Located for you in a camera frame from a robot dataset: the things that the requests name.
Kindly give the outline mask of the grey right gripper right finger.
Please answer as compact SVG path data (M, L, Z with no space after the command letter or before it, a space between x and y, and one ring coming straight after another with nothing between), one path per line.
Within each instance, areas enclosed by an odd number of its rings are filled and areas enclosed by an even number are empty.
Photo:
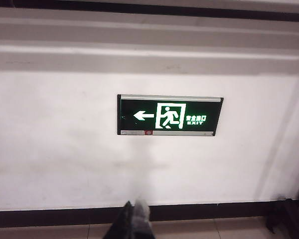
M150 208L145 200L135 201L132 216L132 236L134 239L154 239L150 224Z

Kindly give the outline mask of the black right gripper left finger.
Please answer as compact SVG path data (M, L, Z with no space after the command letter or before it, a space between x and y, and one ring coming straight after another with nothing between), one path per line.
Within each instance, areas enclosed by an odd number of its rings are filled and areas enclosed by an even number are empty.
M127 201L111 224L103 239L131 239L133 206Z

